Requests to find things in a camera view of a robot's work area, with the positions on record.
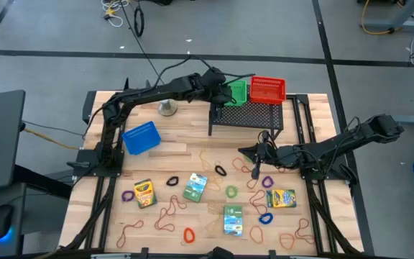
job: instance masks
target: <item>red plastic basket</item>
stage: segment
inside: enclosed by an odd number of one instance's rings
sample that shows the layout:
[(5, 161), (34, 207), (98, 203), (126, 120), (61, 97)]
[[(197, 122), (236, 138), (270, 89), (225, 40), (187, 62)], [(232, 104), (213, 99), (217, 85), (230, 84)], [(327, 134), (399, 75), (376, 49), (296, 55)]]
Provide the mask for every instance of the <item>red plastic basket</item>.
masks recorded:
[(250, 101), (262, 104), (281, 104), (285, 101), (285, 80), (265, 76), (252, 76)]

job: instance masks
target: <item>green plastic basket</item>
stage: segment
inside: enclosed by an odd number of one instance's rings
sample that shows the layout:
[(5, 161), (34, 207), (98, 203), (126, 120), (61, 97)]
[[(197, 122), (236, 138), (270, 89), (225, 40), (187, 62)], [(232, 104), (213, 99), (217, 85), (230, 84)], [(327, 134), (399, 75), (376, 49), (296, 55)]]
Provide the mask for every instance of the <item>green plastic basket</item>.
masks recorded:
[(247, 101), (247, 82), (246, 81), (235, 81), (228, 83), (228, 86), (231, 88), (232, 96), (236, 99), (236, 103), (232, 102), (225, 103), (226, 106), (241, 106)]

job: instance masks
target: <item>concrete floor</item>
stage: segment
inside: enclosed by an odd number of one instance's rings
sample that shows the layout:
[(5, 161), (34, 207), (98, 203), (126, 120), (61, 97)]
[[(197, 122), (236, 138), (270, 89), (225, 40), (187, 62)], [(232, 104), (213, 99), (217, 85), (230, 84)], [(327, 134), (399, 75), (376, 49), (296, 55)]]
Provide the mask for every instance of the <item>concrete floor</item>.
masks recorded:
[[(366, 35), (358, 26), (362, 6), (354, 0), (319, 2), (333, 59), (407, 61), (405, 48), (413, 32)], [(0, 12), (5, 4), (0, 0)], [(142, 8), (146, 26), (141, 43), (148, 53), (243, 55), (253, 61), (230, 58), (210, 63), (230, 73), (283, 77), (288, 92), (327, 93), (336, 114), (311, 0), (175, 0), (164, 7), (142, 2)], [(390, 17), (397, 10), (371, 6), (367, 16)], [(0, 24), (0, 50), (64, 52), (63, 57), (0, 55), (0, 92), (24, 89), (25, 120), (75, 132), (86, 128), (81, 112), (87, 91), (122, 88), (126, 77), (131, 87), (155, 80), (145, 59), (68, 57), (67, 52), (141, 53), (127, 26), (113, 28), (101, 19), (99, 1), (15, 0)], [(269, 62), (266, 57), (295, 59)], [(152, 60), (159, 71), (177, 61)], [(163, 78), (169, 81), (204, 70), (192, 62)], [(414, 68), (335, 65), (335, 72), (348, 120), (380, 113), (414, 114)], [(74, 135), (37, 130), (70, 145), (82, 144)], [(405, 130), (397, 142), (371, 144), (355, 152), (376, 255), (414, 258), (414, 126)], [(17, 163), (49, 174), (67, 170), (65, 162), (75, 160), (75, 154), (22, 133)], [(24, 251), (51, 250), (60, 226), (27, 235)]]

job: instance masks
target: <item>purple hair tie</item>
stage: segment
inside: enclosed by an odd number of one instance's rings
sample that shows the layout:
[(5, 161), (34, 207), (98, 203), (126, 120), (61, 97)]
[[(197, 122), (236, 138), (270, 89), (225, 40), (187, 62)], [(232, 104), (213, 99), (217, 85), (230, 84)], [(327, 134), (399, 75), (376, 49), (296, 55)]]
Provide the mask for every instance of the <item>purple hair tie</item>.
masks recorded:
[[(266, 181), (266, 180), (270, 180), (270, 184), (269, 184), (269, 185), (266, 185), (266, 183), (265, 183), (265, 181)], [(263, 185), (263, 187), (265, 187), (265, 188), (269, 188), (269, 187), (271, 187), (273, 184), (274, 184), (274, 181), (272, 180), (271, 176), (266, 176), (266, 177), (264, 177), (264, 179), (263, 179), (263, 181), (262, 181), (262, 185)]]
[[(126, 194), (132, 194), (132, 197), (130, 197), (130, 198), (126, 198)], [(134, 191), (124, 191), (124, 192), (122, 193), (122, 195), (121, 195), (122, 202), (128, 202), (128, 201), (131, 201), (131, 200), (133, 200), (133, 199), (134, 199), (134, 197), (135, 197), (135, 193), (134, 193)]]

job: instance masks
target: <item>wooden table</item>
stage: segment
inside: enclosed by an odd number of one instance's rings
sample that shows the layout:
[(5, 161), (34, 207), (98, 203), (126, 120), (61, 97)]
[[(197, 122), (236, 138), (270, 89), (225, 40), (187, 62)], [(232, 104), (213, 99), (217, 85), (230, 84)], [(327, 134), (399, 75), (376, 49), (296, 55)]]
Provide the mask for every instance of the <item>wooden table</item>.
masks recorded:
[[(99, 91), (96, 94), (93, 105), (94, 112), (102, 103), (113, 94), (112, 91)], [(331, 114), (328, 97), (325, 94), (309, 94), (310, 109), (316, 132), (317, 141), (333, 137), (336, 134), (334, 121)], [(188, 104), (178, 102), (178, 110), (171, 117), (163, 117), (157, 112), (159, 103), (145, 104), (132, 110), (127, 120), (126, 130), (130, 130), (145, 122), (153, 121), (161, 135), (162, 142), (157, 147), (140, 155), (128, 155), (124, 159), (121, 177), (116, 182), (113, 206), (109, 221), (109, 231), (106, 239), (106, 252), (139, 253), (142, 247), (148, 247), (150, 253), (207, 253), (215, 246), (221, 246), (232, 253), (240, 255), (267, 255), (268, 250), (276, 250), (278, 255), (315, 255), (315, 245), (308, 244), (305, 240), (296, 240), (292, 250), (281, 247), (279, 235), (282, 233), (294, 233), (298, 228), (301, 218), (308, 219), (310, 226), (302, 230), (301, 234), (312, 235), (311, 215), (309, 212), (308, 195), (304, 181), (301, 180), (298, 170), (279, 173), (276, 168), (262, 165), (261, 176), (272, 176), (275, 185), (273, 188), (294, 189), (297, 196), (297, 207), (288, 209), (269, 209), (274, 214), (274, 220), (269, 225), (258, 222), (259, 214), (249, 203), (249, 199), (260, 189), (261, 181), (253, 188), (248, 189), (250, 173), (236, 171), (232, 160), (236, 157), (243, 158), (237, 152), (238, 147), (249, 147), (256, 143), (260, 129), (243, 127), (214, 126), (213, 135), (208, 136), (208, 110), (209, 103), (194, 101)], [(282, 104), (284, 116), (284, 130), (276, 139), (277, 146), (298, 144), (298, 136), (293, 114), (293, 105), (290, 101)], [(94, 119), (86, 136), (84, 148), (93, 149), (100, 140), (103, 125), (103, 117), (99, 113)], [(210, 164), (210, 170), (204, 170), (199, 158), (202, 149), (203, 159)], [(220, 184), (221, 191), (206, 189), (201, 202), (195, 203), (182, 198), (182, 193), (191, 173), (199, 173), (209, 178), (209, 181), (218, 178), (213, 171), (214, 163), (219, 161), (228, 173)], [(165, 185), (171, 176), (179, 176), (180, 183), (177, 186)], [(136, 201), (121, 202), (121, 193), (125, 190), (133, 190), (134, 183), (146, 178), (151, 178), (157, 196), (157, 204), (145, 209), (139, 209)], [(80, 231), (91, 213), (93, 195), (97, 179), (84, 177), (76, 184), (71, 194), (65, 223), (63, 225), (60, 245), (67, 245)], [(236, 198), (226, 197), (225, 190), (228, 185), (239, 187)], [(104, 184), (103, 192), (108, 186)], [(363, 250), (360, 239), (357, 218), (354, 213), (354, 205), (349, 193), (349, 187), (343, 181), (326, 181), (326, 190), (330, 204), (331, 216), (343, 232), (349, 242), (358, 250)], [(173, 223), (175, 231), (156, 230), (154, 224), (159, 219), (161, 208), (168, 208), (170, 197), (175, 194), (181, 201), (187, 203), (186, 209), (177, 209), (175, 215), (167, 216), (161, 221), (161, 225)], [(215, 210), (208, 210), (208, 202), (215, 202)], [(265, 204), (261, 199), (257, 204)], [(224, 204), (237, 204), (243, 206), (244, 234), (241, 237), (233, 237), (224, 234), (223, 217), (219, 216)], [(125, 224), (134, 224), (138, 220), (144, 222), (139, 229), (126, 230), (126, 243), (123, 248), (116, 246), (116, 241), (121, 236)], [(325, 225), (321, 222), (323, 244), (328, 251)], [(255, 243), (249, 236), (250, 229), (258, 225), (262, 228), (264, 241)], [(101, 218), (93, 239), (93, 246), (98, 245)], [(190, 227), (195, 232), (195, 242), (183, 244), (183, 231)], [(252, 235), (259, 240), (259, 230), (254, 229)]]

